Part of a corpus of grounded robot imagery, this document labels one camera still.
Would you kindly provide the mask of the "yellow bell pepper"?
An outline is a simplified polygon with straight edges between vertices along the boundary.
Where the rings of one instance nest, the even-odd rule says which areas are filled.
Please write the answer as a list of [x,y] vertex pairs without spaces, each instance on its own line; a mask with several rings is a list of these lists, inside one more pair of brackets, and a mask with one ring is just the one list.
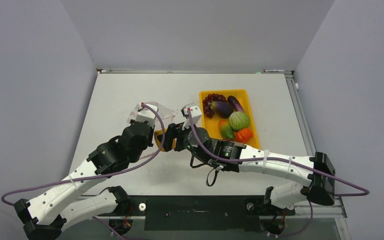
[[154,132],[154,140],[158,148],[160,148],[161,152],[166,152],[165,149],[165,143],[166,143],[166,138],[165,138],[165,132],[166,129],[160,129],[156,130]]

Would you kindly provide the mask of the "clear pink-dotted zip bag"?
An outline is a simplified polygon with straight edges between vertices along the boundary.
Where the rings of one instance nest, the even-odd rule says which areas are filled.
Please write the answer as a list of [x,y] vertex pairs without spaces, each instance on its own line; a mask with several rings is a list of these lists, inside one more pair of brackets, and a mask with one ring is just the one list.
[[[141,104],[141,103],[152,104],[152,105],[155,105],[158,107],[158,112],[155,113],[156,119],[155,119],[155,126],[154,126],[154,130],[153,130],[153,134],[152,134],[153,146],[148,147],[148,148],[152,149],[152,152],[147,153],[148,150],[144,150],[145,155],[142,153],[141,156],[138,158],[140,163],[142,163],[142,162],[148,163],[150,161],[150,159],[152,158],[152,156],[155,155],[157,153],[157,150],[158,150],[158,147],[157,147],[155,140],[154,140],[154,132],[162,129],[161,122],[164,125],[165,124],[172,124],[174,121],[174,118],[177,116],[178,113],[175,110],[167,108],[166,106],[164,106],[161,103],[158,103],[156,101],[145,101],[145,102],[139,102],[138,104]],[[127,119],[128,120],[128,126],[131,125],[131,122],[135,121],[138,104],[134,107],[132,112],[129,114],[129,117]]]

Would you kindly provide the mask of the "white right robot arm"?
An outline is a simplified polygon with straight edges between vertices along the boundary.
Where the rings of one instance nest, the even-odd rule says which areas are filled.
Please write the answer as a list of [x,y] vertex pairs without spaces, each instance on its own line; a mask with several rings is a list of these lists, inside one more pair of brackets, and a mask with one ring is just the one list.
[[260,150],[250,145],[211,138],[206,129],[184,127],[171,123],[165,133],[155,133],[155,140],[163,150],[191,153],[190,166],[209,166],[219,172],[261,173],[289,180],[280,186],[266,189],[263,209],[275,214],[280,209],[308,200],[311,203],[332,206],[335,203],[335,182],[329,179],[336,170],[329,157],[322,152],[313,156],[291,156]]

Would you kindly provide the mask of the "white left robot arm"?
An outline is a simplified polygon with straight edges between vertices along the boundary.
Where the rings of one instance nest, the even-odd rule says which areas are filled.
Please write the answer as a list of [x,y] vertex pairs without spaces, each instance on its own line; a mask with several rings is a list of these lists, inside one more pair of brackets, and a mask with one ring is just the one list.
[[121,186],[112,186],[84,200],[78,197],[139,160],[153,146],[154,120],[131,120],[121,135],[100,144],[65,180],[30,200],[20,199],[14,209],[29,240],[55,240],[67,228],[91,217],[125,214],[130,197]]

